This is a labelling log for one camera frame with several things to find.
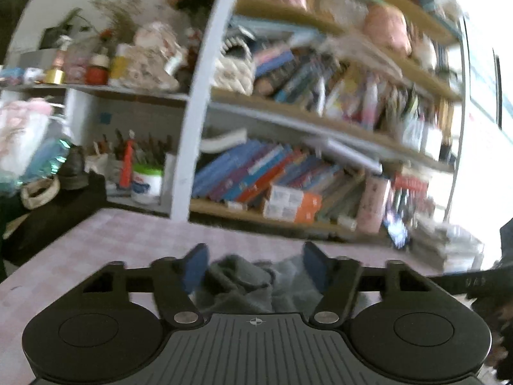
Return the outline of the iridescent plastic bag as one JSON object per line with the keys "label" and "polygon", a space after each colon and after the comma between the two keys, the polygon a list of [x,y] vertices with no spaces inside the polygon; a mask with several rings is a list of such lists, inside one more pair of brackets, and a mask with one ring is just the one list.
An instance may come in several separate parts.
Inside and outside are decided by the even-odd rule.
{"label": "iridescent plastic bag", "polygon": [[31,157],[23,153],[1,159],[1,197],[14,196],[23,185],[56,175],[72,147],[67,137],[46,138]]}

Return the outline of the grey knit sweater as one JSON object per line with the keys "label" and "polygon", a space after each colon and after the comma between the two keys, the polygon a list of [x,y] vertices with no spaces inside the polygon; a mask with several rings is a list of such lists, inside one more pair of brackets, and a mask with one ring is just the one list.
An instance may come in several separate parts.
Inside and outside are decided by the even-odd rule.
{"label": "grey knit sweater", "polygon": [[204,315],[300,313],[310,317],[321,298],[299,255],[276,262],[226,255],[208,267],[192,295]]}

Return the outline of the white quilted handbag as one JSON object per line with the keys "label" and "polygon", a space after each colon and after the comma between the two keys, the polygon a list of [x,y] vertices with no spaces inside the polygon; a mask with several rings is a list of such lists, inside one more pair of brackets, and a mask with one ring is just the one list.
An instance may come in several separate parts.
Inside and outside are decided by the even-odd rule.
{"label": "white quilted handbag", "polygon": [[240,37],[226,38],[215,62],[211,85],[250,96],[253,93],[256,66],[245,40]]}

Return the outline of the black box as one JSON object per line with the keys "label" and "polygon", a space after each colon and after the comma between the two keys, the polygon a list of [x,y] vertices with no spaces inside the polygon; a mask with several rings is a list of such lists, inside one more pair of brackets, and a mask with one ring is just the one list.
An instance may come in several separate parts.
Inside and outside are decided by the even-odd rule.
{"label": "black box", "polygon": [[80,190],[61,190],[47,204],[29,211],[20,196],[1,200],[1,233],[18,217],[27,218],[9,236],[1,237],[1,259],[21,266],[57,238],[89,218],[106,203],[105,178],[89,173]]}

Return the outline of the orange white box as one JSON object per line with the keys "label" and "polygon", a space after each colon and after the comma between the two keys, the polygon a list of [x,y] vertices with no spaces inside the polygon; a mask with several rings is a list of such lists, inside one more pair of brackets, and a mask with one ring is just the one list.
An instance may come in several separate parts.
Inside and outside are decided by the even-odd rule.
{"label": "orange white box", "polygon": [[322,197],[318,194],[286,186],[272,185],[267,195],[270,203],[283,207],[321,209]]}
{"label": "orange white box", "polygon": [[262,214],[264,218],[288,223],[312,223],[317,210],[312,207],[284,206],[264,201]]}

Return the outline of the red tassel ornament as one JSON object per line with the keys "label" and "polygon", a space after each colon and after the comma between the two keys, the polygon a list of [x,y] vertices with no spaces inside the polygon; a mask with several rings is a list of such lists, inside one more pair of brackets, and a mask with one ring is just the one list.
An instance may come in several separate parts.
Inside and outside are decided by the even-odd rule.
{"label": "red tassel ornament", "polygon": [[128,190],[131,184],[134,142],[135,132],[129,130],[129,138],[124,146],[122,169],[119,178],[119,187],[123,190]]}

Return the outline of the upper orange white box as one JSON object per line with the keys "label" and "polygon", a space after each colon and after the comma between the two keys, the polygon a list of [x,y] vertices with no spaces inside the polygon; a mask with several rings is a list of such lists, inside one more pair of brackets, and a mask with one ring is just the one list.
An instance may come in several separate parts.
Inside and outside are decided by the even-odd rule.
{"label": "upper orange white box", "polygon": [[286,186],[272,185],[267,195],[270,203],[283,207],[321,209],[322,197],[318,194]]}

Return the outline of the white wooden bookshelf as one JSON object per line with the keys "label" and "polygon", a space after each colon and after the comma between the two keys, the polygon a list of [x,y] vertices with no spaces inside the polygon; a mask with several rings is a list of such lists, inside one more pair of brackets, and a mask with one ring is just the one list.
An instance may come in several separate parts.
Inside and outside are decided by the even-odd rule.
{"label": "white wooden bookshelf", "polygon": [[[107,22],[79,41],[56,32],[46,65],[1,74],[1,102],[40,97],[56,107],[71,141],[94,155],[116,206],[185,222],[200,160],[249,140],[323,152],[381,175],[388,163],[457,174],[442,157],[460,96],[414,61],[410,34],[450,35],[407,0],[92,0]],[[250,96],[211,85],[226,38],[248,44]],[[61,85],[45,72],[64,71]],[[119,187],[124,146],[136,163],[164,170],[159,204]],[[337,224],[243,223],[318,231],[344,240],[381,238]]]}

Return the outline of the row of books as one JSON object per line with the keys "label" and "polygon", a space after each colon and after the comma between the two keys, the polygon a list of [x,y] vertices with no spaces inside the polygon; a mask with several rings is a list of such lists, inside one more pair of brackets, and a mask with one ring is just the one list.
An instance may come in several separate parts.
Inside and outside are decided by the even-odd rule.
{"label": "row of books", "polygon": [[333,224],[356,213],[364,171],[336,162],[323,152],[285,143],[249,140],[200,160],[193,179],[189,209],[195,213],[238,220],[263,217],[272,185],[318,194],[321,209],[312,223]]}

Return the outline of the lower orange white box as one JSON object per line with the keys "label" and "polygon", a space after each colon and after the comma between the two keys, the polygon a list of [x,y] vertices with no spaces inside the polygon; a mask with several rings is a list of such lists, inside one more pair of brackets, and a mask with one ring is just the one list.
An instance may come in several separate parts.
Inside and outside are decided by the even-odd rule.
{"label": "lower orange white box", "polygon": [[312,207],[284,206],[264,201],[262,214],[264,218],[288,223],[312,223],[317,210]]}

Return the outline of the gold tape roll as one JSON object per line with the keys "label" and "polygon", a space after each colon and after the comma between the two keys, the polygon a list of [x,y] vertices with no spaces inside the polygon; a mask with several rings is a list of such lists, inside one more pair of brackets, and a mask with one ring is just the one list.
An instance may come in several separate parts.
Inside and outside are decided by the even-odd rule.
{"label": "gold tape roll", "polygon": [[61,69],[54,68],[45,72],[44,83],[52,85],[61,85],[64,82],[65,73]]}

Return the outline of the pink white plush toy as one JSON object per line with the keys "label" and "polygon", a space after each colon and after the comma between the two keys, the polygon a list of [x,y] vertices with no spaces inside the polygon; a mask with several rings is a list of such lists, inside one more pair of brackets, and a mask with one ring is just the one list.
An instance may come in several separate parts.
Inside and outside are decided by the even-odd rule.
{"label": "pink white plush toy", "polygon": [[1,172],[18,178],[43,141],[53,106],[43,98],[17,100],[1,107]]}

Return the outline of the black leather shoe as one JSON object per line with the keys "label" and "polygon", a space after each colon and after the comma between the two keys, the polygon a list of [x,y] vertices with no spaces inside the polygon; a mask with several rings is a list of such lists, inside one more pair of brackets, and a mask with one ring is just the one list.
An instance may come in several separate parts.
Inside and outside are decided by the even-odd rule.
{"label": "black leather shoe", "polygon": [[62,190],[80,190],[89,185],[89,173],[85,171],[85,157],[81,146],[71,146],[56,176]]}

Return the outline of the stack of notebooks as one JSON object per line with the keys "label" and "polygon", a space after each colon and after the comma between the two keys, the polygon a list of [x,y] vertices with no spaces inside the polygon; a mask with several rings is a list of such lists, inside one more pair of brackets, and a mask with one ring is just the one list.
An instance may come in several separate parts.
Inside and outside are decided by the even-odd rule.
{"label": "stack of notebooks", "polygon": [[417,217],[409,239],[410,252],[444,274],[481,269],[483,245],[460,226]]}

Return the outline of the white green-lid pen jar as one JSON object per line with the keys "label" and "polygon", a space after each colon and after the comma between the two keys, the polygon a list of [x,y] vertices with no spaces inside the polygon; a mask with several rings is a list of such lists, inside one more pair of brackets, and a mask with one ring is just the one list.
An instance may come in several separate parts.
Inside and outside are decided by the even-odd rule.
{"label": "white green-lid pen jar", "polygon": [[143,204],[159,204],[164,170],[148,164],[136,163],[132,168],[131,198]]}

